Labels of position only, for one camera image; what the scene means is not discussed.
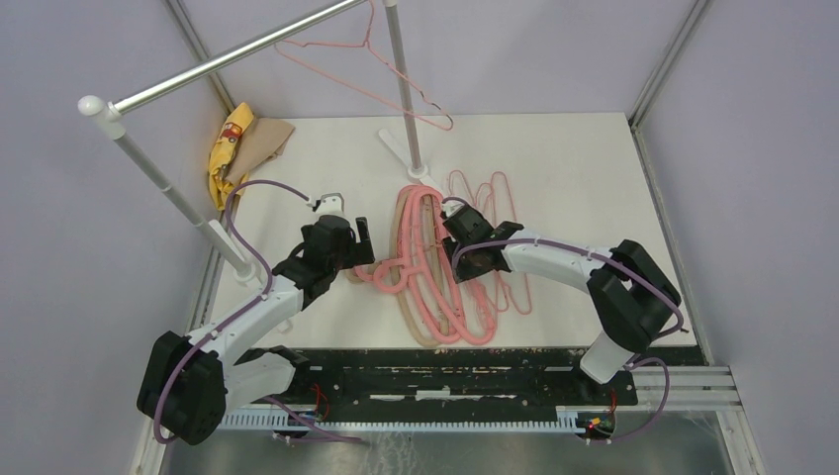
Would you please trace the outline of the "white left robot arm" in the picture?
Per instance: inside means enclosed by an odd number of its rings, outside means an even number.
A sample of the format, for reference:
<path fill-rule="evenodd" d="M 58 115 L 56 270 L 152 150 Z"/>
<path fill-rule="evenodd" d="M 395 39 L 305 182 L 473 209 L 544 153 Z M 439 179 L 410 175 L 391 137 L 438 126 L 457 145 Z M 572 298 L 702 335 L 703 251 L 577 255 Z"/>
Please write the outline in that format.
<path fill-rule="evenodd" d="M 305 311 L 346 269 L 374 262 L 368 221 L 323 215 L 301 229 L 302 241 L 268 274 L 267 287 L 221 320 L 186 335 L 166 332 L 154 343 L 140 384 L 138 410 L 166 444 L 197 445 L 224 417 L 266 396 L 290 403 L 310 393 L 310 374 L 290 352 L 257 343 Z"/>

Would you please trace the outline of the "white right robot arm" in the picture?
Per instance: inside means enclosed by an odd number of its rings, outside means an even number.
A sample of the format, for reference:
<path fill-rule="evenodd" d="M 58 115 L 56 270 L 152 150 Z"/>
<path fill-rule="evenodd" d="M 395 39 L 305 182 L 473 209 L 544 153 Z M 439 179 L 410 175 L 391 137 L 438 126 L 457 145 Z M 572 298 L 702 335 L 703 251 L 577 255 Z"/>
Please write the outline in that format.
<path fill-rule="evenodd" d="M 535 275 L 588 295 L 601 332 L 571 378 L 574 396 L 595 404 L 611 379 L 658 339 L 681 331 L 682 298 L 648 251 L 625 239 L 613 247 L 582 246 L 536 233 L 520 223 L 492 225 L 459 198 L 444 199 L 445 250 L 458 282 L 491 272 Z"/>

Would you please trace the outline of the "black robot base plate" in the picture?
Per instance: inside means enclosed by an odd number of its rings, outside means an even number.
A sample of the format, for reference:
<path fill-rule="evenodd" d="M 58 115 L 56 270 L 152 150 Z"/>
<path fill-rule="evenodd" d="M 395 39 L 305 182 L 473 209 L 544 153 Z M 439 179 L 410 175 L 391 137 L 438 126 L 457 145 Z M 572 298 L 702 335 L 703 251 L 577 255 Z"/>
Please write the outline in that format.
<path fill-rule="evenodd" d="M 329 423 L 553 422 L 558 407 L 638 406 L 633 376 L 595 382 L 579 368 L 584 351 L 298 348 L 294 379 L 275 397 Z"/>

